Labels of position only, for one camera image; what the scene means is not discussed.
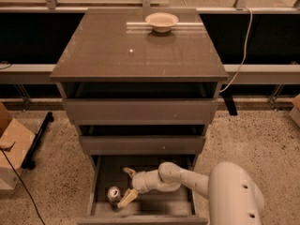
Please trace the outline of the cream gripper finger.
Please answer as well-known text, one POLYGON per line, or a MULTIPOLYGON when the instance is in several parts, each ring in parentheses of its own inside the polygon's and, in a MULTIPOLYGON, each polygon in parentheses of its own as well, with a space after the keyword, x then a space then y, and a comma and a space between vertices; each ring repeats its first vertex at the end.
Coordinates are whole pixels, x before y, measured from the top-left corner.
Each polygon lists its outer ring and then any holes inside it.
POLYGON ((123 171, 129 175, 130 178, 133 178, 136 175, 136 171, 128 167, 124 168, 123 171))
POLYGON ((124 208, 126 207, 128 204, 130 204, 131 202, 133 202, 137 197, 138 197, 139 193, 136 189, 128 189, 125 192, 124 197, 121 199, 121 201, 117 204, 118 208, 124 208))

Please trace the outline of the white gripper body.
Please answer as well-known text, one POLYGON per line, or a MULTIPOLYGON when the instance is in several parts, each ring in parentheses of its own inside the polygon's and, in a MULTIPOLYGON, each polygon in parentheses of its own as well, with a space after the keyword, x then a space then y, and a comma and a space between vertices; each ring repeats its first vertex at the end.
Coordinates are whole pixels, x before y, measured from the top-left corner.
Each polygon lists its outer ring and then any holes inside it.
POLYGON ((139 194, 144 194, 149 191, 146 185, 146 172, 137 172, 132 178, 132 186, 139 194))

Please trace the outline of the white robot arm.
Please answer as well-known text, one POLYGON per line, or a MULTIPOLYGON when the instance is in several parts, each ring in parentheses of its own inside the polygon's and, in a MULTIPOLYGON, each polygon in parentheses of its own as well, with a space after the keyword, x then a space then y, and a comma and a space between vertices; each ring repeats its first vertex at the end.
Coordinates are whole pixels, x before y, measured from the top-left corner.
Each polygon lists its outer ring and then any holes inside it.
POLYGON ((208 200, 210 225, 262 225, 263 194, 248 173, 234 163, 220 162, 207 175, 172 162, 163 162, 149 172, 130 168, 125 172, 132 187, 117 204, 119 208, 151 190, 172 192, 184 186, 208 200))

